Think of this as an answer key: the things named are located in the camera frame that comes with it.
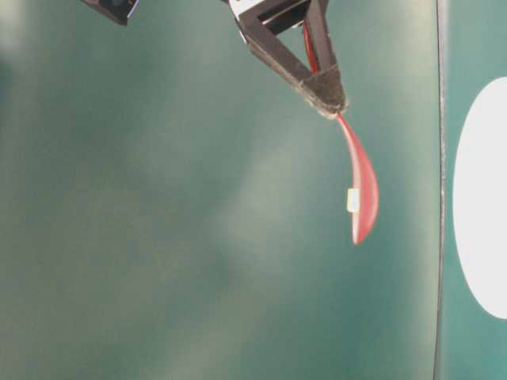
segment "green backdrop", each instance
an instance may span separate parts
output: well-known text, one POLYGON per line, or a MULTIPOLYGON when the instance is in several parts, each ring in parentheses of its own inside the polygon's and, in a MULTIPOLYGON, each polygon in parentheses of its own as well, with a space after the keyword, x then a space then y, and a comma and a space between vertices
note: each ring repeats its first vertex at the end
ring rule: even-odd
POLYGON ((141 1, 121 28, 0 0, 1 378, 432 377, 436 4, 336 0, 328 22, 379 178, 359 247, 337 125, 226 6, 141 1))
POLYGON ((507 76, 507 3, 445 0, 443 79, 446 222, 443 292, 437 378, 507 378, 507 323, 489 315, 464 278, 452 221, 452 182, 459 136, 478 93, 495 78, 507 76))

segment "white circle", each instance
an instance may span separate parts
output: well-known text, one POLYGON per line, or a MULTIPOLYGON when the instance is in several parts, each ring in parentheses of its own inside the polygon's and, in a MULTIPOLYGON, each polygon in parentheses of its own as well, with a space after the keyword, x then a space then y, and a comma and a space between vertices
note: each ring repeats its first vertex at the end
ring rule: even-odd
POLYGON ((459 139, 453 214, 459 260, 485 311, 507 318, 507 78, 475 98, 459 139))

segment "small white tag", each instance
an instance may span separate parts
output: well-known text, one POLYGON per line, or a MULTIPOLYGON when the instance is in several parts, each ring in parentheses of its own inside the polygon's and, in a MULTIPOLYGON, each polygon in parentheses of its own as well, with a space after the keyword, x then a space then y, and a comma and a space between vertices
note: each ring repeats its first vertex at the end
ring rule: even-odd
POLYGON ((347 191, 347 211, 353 214, 359 212, 360 197, 359 188, 350 188, 347 191))

